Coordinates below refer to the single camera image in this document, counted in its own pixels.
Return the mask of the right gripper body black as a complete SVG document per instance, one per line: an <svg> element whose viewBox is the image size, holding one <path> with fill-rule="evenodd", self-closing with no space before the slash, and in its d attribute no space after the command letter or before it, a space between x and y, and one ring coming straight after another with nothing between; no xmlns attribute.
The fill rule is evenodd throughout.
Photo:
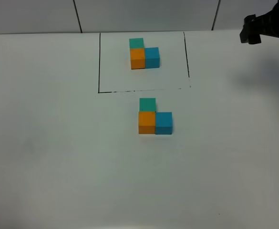
<svg viewBox="0 0 279 229"><path fill-rule="evenodd" d="M264 15L257 17L253 14L244 18L240 33L241 43L259 44L261 35L279 38L279 1Z"/></svg>

